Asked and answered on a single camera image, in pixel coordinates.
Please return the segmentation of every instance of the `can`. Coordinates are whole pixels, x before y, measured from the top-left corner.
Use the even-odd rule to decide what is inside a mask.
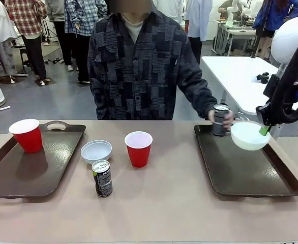
[[[113,185],[109,162],[106,160],[98,160],[93,163],[92,170],[97,195],[101,197],[110,195],[113,191]]]
[[[229,107],[224,104],[216,104],[214,106],[215,110],[215,122],[213,127],[213,134],[215,136],[225,136],[227,130],[224,128],[223,122],[225,116],[229,113]]]

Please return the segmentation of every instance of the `can lid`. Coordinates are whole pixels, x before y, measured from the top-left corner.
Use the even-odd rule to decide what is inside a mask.
[[[224,104],[216,104],[214,106],[214,109],[220,110],[220,111],[228,111],[229,107],[227,105],[224,105]]]
[[[93,163],[92,170],[96,173],[102,173],[109,169],[109,162],[106,160],[98,160]]]

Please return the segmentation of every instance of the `red cup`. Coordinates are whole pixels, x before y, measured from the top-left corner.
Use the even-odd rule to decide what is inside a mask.
[[[143,131],[135,131],[125,137],[131,164],[141,168],[147,165],[153,138]]]
[[[9,132],[27,154],[36,153],[43,148],[39,121],[36,119],[18,121],[9,127]]]

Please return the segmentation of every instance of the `tray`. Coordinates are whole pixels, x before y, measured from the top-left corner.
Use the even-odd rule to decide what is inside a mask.
[[[48,129],[61,124],[61,129]],[[86,126],[51,121],[40,125],[44,149],[25,154],[12,137],[0,149],[0,197],[44,197],[58,186]]]
[[[265,146],[258,151],[237,147],[231,135],[217,137],[212,126],[194,127],[212,187],[221,195],[250,197],[298,196],[298,180]]]

